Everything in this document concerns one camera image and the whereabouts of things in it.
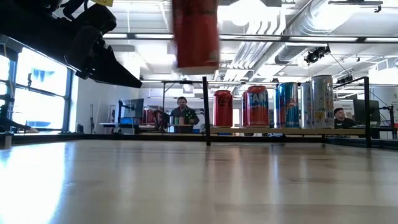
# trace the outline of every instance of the computer monitor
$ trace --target computer monitor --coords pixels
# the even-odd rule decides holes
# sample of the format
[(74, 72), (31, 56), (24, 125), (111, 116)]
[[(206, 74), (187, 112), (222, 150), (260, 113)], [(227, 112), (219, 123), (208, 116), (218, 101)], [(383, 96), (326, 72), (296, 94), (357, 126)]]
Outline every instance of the computer monitor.
[[(364, 100), (353, 100), (354, 102), (354, 117), (357, 124), (365, 123), (365, 101)], [(379, 102), (377, 100), (371, 100), (370, 114), (371, 122), (380, 123), (380, 110)]]
[(144, 99), (134, 100), (119, 100), (118, 107), (118, 122), (125, 118), (142, 118), (142, 111), (144, 110)]

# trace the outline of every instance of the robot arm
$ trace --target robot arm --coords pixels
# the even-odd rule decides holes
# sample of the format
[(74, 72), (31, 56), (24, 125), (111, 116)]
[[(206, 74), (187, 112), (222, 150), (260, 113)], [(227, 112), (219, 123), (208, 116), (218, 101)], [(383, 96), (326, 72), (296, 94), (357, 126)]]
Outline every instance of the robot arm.
[[(85, 0), (0, 0), (0, 34), (76, 70), (80, 78), (140, 88), (142, 83), (116, 61), (103, 35), (116, 27), (106, 6), (94, 4), (78, 17), (72, 13)], [(52, 13), (64, 7), (66, 18)]]

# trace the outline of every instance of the black metal pole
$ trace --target black metal pole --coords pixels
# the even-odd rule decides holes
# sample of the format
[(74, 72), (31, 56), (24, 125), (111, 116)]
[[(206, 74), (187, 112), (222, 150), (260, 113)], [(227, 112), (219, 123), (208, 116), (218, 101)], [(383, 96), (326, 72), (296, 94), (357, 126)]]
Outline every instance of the black metal pole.
[(372, 147), (369, 77), (364, 77), (366, 147)]
[(164, 109), (164, 95), (166, 94), (166, 82), (163, 82), (163, 106), (162, 106), (162, 112), (166, 113), (166, 110)]
[(392, 130), (392, 138), (397, 139), (397, 131), (396, 131), (396, 123), (394, 121), (394, 106), (389, 107), (389, 113), (390, 113), (390, 126)]
[(204, 76), (203, 80), (203, 101), (205, 103), (205, 129), (206, 129), (206, 145), (210, 146), (210, 115), (209, 115), (209, 92), (207, 89), (207, 78)]

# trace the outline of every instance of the man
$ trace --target man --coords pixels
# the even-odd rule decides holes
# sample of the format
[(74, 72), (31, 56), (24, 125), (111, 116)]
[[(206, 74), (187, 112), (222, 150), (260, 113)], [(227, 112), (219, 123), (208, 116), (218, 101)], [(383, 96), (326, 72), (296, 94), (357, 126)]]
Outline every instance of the man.
[(175, 127), (176, 133), (192, 133), (193, 125), (199, 123), (199, 118), (195, 112), (195, 110), (189, 108), (187, 106), (187, 99), (183, 96), (179, 97), (177, 100), (178, 108), (175, 108), (170, 113), (170, 116), (174, 118), (185, 117), (186, 114), (189, 114), (191, 118), (188, 121), (188, 124), (192, 124), (192, 126), (184, 126), (184, 127)]
[(355, 126), (355, 121), (349, 118), (346, 118), (343, 108), (336, 108), (335, 109), (335, 128), (350, 128)]

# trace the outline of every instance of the dark jacket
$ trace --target dark jacket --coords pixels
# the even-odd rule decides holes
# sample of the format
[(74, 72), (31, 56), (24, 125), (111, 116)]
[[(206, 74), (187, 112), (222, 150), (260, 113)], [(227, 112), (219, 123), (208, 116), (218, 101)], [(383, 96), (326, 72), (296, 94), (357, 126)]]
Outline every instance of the dark jacket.
[[(180, 108), (175, 108), (172, 110), (170, 113), (170, 116), (177, 118), (177, 117), (184, 117), (185, 116), (185, 110), (190, 110), (192, 114), (192, 119), (194, 120), (193, 124), (198, 124), (199, 123), (199, 118), (198, 115), (196, 114), (194, 109), (191, 109), (189, 107), (186, 107), (184, 110), (180, 110)], [(186, 127), (175, 127), (176, 133), (192, 133), (193, 126), (186, 126)]]

